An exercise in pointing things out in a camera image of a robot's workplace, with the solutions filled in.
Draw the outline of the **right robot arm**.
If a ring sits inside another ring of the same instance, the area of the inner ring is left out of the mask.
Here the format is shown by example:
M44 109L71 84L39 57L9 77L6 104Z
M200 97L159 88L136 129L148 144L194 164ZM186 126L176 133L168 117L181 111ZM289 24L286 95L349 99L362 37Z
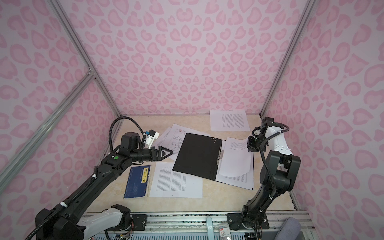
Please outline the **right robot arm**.
M256 195L248 200L240 214L227 214L230 230L253 230L260 236L263 230L270 228L267 209L272 202L295 185L301 159L288 147L284 133L290 128L273 118L262 119L259 127L249 136L249 152L260 153L263 167L260 173L260 188Z

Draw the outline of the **grey cloth roll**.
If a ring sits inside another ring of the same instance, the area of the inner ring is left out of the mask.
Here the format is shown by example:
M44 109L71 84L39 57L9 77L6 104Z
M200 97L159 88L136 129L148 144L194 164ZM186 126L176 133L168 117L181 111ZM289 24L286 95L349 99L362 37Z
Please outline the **grey cloth roll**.
M297 219L289 217L275 236L275 240L296 240L301 232L301 228L302 226Z

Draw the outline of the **front printed paper sheet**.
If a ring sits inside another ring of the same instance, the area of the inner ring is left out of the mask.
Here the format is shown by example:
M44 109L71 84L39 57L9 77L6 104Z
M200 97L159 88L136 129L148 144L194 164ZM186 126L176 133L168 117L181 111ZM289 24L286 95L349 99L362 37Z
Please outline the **front printed paper sheet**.
M150 197L202 198L203 179L173 171L174 163L156 163Z

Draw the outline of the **orange and black folder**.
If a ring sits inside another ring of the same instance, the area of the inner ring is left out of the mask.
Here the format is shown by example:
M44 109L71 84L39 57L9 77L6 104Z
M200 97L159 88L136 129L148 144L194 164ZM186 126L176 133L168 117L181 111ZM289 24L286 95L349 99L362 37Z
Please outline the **orange and black folder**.
M173 171L216 182L223 141L225 140L187 133Z

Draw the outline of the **blue book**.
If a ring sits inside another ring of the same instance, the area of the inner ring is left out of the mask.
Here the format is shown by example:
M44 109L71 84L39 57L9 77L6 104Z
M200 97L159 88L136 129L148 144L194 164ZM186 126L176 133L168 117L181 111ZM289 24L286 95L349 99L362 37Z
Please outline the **blue book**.
M151 166L131 167L124 199L142 198L147 194Z

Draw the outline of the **small red label bag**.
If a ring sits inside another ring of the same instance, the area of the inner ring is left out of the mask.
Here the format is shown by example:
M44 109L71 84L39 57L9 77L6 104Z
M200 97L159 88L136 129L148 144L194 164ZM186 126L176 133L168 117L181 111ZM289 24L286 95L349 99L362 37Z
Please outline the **small red label bag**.
M232 240L230 226L228 224L218 225L220 240Z

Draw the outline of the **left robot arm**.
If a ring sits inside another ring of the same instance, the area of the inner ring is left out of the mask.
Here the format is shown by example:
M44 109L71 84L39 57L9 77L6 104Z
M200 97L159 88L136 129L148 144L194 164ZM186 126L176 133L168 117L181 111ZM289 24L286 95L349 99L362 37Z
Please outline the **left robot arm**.
M139 133L128 132L122 136L121 144L113 147L112 132L120 120L129 120L139 127L138 123L127 116L118 117L110 126L108 141L110 154L94 167L93 174L69 197L57 204L53 209L41 210L36 218L35 229L26 237L31 240L83 240L89 228L79 225L80 219L91 203L114 180L133 164L143 162L160 162L171 155L173 151L165 147L152 145L158 138L154 130Z

